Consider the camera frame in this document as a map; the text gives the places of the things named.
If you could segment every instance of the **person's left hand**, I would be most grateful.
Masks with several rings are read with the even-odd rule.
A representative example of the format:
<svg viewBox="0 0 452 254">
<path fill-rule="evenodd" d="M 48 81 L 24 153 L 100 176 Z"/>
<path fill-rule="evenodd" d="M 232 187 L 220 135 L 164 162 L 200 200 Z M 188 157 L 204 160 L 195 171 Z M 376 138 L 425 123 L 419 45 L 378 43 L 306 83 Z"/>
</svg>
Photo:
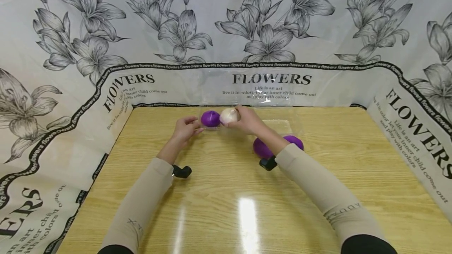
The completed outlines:
<svg viewBox="0 0 452 254">
<path fill-rule="evenodd" d="M 203 130 L 204 129 L 202 129 L 197 122 L 197 117 L 183 117 L 176 121 L 176 126 L 171 138 L 178 142 L 181 145 L 181 148 L 183 148 L 188 145 L 188 141 L 190 141 L 192 136 L 200 134 Z"/>
</svg>

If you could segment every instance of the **person's right hand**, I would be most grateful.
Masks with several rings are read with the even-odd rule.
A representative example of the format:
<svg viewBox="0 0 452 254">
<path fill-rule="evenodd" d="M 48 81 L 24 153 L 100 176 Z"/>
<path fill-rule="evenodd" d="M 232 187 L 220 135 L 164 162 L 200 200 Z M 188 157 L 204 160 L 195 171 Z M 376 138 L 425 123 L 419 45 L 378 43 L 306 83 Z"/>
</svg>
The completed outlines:
<svg viewBox="0 0 452 254">
<path fill-rule="evenodd" d="M 240 114 L 240 120 L 238 122 L 227 123 L 226 127 L 240 129 L 242 132 L 251 135 L 257 135 L 267 128 L 267 125 L 264 124 L 252 108 L 237 105 L 235 109 Z"/>
</svg>

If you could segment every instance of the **transparent plastic container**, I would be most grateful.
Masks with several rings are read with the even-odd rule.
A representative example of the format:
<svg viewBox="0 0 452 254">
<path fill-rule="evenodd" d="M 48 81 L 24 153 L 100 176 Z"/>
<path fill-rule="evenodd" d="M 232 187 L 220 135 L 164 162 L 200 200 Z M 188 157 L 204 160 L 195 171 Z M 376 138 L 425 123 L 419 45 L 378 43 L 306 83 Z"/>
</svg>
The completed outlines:
<svg viewBox="0 0 452 254">
<path fill-rule="evenodd" d="M 289 79 L 280 71 L 262 68 L 214 68 L 203 71 L 200 76 L 199 119 L 206 111 L 221 114 L 224 109 L 239 104 L 251 106 L 262 121 L 280 135 L 301 138 L 303 126 L 293 108 L 294 84 L 284 83 Z M 202 127 L 211 131 L 227 130 L 221 124 L 218 127 Z"/>
</svg>

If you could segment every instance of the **purple onion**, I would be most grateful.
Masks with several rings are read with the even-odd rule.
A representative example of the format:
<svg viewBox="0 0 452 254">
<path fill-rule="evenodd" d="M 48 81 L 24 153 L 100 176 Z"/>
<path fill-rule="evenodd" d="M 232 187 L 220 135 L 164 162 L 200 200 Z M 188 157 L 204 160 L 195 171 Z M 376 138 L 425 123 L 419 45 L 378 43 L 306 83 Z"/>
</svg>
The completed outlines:
<svg viewBox="0 0 452 254">
<path fill-rule="evenodd" d="M 294 143 L 298 148 L 304 150 L 303 142 L 296 136 L 286 135 L 284 136 L 284 138 L 286 139 L 286 141 Z M 260 140 L 259 138 L 256 138 L 256 140 L 253 142 L 253 150 L 260 158 L 270 159 L 273 156 L 273 153 L 270 151 L 267 145 L 265 145 L 264 142 L 262 142 L 262 140 Z"/>
<path fill-rule="evenodd" d="M 298 148 L 300 148 L 301 150 L 304 150 L 303 142 L 296 136 L 286 135 L 286 136 L 284 136 L 284 138 L 286 139 L 286 141 L 288 141 L 290 143 L 294 143 L 295 145 L 298 146 Z"/>
<path fill-rule="evenodd" d="M 268 149 L 267 145 L 259 138 L 256 138 L 255 142 L 253 142 L 253 150 L 260 158 L 270 159 L 273 156 L 273 153 Z"/>
<path fill-rule="evenodd" d="M 200 122 L 206 127 L 218 127 L 220 125 L 220 114 L 216 111 L 206 111 L 200 117 Z"/>
</svg>

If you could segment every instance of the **white backdrop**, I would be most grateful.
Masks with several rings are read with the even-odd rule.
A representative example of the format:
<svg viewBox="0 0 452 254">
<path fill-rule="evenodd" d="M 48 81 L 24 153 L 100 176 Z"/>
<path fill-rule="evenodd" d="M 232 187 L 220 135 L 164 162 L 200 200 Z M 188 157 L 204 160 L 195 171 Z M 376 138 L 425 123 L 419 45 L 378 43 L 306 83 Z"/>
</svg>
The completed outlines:
<svg viewBox="0 0 452 254">
<path fill-rule="evenodd" d="M 133 108 L 203 93 L 367 109 L 452 220 L 451 12 L 450 0 L 0 0 L 0 252 L 54 252 Z"/>
</svg>

